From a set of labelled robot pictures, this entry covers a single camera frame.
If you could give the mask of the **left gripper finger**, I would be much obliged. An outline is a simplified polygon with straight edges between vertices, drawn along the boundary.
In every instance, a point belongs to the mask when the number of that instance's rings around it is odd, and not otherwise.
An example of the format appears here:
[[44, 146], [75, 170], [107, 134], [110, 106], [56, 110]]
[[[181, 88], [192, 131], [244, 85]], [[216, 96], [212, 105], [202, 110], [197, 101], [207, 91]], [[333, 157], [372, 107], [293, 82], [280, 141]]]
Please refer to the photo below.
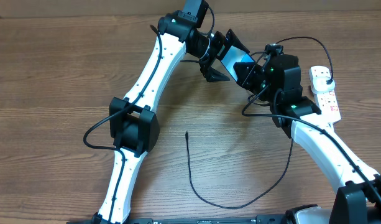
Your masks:
[[247, 54], [250, 52], [250, 50], [238, 39], [237, 35], [234, 33], [232, 29], [229, 29], [226, 33], [225, 46], [229, 49], [231, 47], [235, 47], [244, 51]]
[[216, 69], [209, 67], [206, 70], [205, 79], [207, 82], [220, 82], [220, 81], [229, 81], [230, 78], [225, 74], [217, 71]]

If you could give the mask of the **blue Galaxy smartphone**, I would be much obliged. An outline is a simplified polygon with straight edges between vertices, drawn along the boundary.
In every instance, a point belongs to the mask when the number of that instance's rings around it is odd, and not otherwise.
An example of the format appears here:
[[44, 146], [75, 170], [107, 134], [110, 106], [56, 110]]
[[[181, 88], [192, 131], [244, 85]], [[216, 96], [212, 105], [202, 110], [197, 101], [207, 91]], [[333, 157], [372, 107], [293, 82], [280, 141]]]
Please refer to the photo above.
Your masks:
[[223, 59], [221, 60], [222, 65], [232, 76], [234, 81], [237, 81], [238, 76], [234, 70], [234, 64], [237, 62], [255, 62], [254, 59], [245, 51], [238, 49], [235, 46], [231, 46]]

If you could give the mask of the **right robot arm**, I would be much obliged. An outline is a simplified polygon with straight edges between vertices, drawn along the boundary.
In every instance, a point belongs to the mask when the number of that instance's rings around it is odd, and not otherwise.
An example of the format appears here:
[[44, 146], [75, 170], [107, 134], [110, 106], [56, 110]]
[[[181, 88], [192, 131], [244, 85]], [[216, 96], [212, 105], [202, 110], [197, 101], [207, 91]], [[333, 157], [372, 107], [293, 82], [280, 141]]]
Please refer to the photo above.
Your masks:
[[381, 223], [381, 175], [336, 134], [341, 119], [329, 68], [309, 69], [311, 100], [302, 94], [300, 66], [293, 55], [275, 54], [263, 65], [236, 62], [234, 78], [256, 98], [270, 103], [269, 117], [299, 144], [329, 180], [336, 195], [332, 209], [304, 205], [286, 211], [283, 223]]

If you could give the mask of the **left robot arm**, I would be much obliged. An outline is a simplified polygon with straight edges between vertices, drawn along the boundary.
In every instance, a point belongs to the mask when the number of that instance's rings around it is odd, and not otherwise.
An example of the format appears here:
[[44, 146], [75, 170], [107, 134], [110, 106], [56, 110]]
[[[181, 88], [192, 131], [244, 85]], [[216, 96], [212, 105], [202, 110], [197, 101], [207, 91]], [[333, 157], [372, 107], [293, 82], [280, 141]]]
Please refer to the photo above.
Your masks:
[[160, 97], [174, 69], [185, 62], [185, 55], [195, 57], [207, 82], [237, 80], [234, 64], [251, 60], [232, 32], [199, 32], [209, 10], [206, 1], [187, 1], [182, 10], [161, 17], [157, 26], [151, 27], [156, 34], [155, 46], [140, 77], [124, 98], [112, 99], [109, 116], [91, 127], [95, 130], [109, 123], [114, 152], [108, 191], [91, 223], [128, 221], [140, 165], [160, 133]]

